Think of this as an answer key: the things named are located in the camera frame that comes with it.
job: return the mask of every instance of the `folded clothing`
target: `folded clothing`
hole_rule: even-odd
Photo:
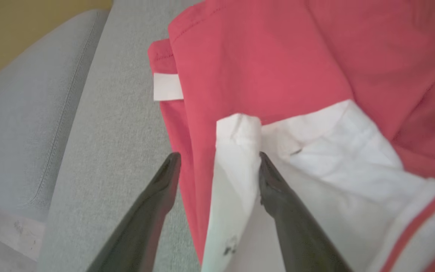
[[[216,122],[232,114],[266,125],[351,99],[407,171],[435,178],[435,2],[207,0],[169,36],[149,57],[154,73],[178,74],[184,99],[160,105],[200,261]]]

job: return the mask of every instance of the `sofa armrest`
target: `sofa armrest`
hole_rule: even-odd
[[[69,135],[47,219],[39,272],[84,272],[171,153],[152,100],[147,48],[189,3],[116,0]],[[167,215],[154,271],[199,263],[180,193]]]
[[[0,71],[0,208],[46,220],[107,15],[78,14]]]

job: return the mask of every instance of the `gray sofa cushion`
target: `gray sofa cushion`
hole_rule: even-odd
[[[0,71],[0,207],[44,221],[108,12],[84,12]]]
[[[147,49],[194,2],[114,1],[58,175],[39,272],[84,272],[171,153],[152,100]],[[199,271],[179,195],[164,222],[154,271]]]

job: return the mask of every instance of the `gray fabric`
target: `gray fabric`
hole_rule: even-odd
[[[158,104],[152,101],[147,49],[167,36],[167,25],[191,4],[114,2],[68,139],[39,272],[84,272],[171,152]],[[154,271],[198,270],[178,196],[166,217]]]
[[[0,71],[0,207],[44,221],[107,11],[84,12]]]

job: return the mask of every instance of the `red stripe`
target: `red stripe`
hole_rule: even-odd
[[[430,217],[435,214],[435,198],[432,200],[427,207],[421,211],[407,226],[407,228],[402,232],[401,236],[395,242],[394,248],[390,252],[387,261],[385,261],[384,266],[380,272],[390,272],[392,267],[394,267],[395,262],[400,257],[400,254],[407,246],[407,243],[412,239],[417,230],[426,222]]]

